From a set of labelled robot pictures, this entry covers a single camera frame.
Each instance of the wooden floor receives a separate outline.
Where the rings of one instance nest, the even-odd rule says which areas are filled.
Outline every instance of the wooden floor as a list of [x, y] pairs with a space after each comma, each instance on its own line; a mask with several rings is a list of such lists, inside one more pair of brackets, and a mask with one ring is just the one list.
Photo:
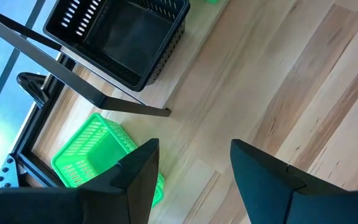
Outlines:
[[230, 0], [168, 107], [169, 118], [100, 111], [66, 90], [34, 151], [49, 162], [95, 111], [137, 144], [159, 138], [165, 198], [150, 223], [249, 222], [233, 138], [358, 189], [358, 0]]

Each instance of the black plastic basket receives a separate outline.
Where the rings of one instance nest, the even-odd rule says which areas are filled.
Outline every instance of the black plastic basket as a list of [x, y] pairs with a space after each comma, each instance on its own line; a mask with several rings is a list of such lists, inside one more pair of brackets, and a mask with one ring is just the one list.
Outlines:
[[185, 31], [188, 0], [59, 0], [44, 32], [134, 91], [153, 83]]

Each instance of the green plastic basket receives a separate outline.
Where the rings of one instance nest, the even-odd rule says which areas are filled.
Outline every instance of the green plastic basket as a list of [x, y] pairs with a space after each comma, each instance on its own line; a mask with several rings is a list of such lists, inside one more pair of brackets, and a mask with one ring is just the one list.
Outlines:
[[[66, 187], [78, 187], [136, 148], [119, 124], [94, 113], [53, 157], [52, 167]], [[163, 199], [164, 182], [158, 173], [153, 207]]]

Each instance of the plastic basket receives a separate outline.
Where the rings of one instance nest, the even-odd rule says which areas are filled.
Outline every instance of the plastic basket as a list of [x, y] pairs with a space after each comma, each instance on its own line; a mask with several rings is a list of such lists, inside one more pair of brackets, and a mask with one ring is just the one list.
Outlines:
[[[78, 187], [136, 148], [119, 124], [94, 113], [53, 157], [52, 167], [66, 187]], [[153, 207], [163, 199], [164, 182], [158, 173]]]
[[44, 32], [133, 91], [160, 74], [188, 0], [59, 0]]

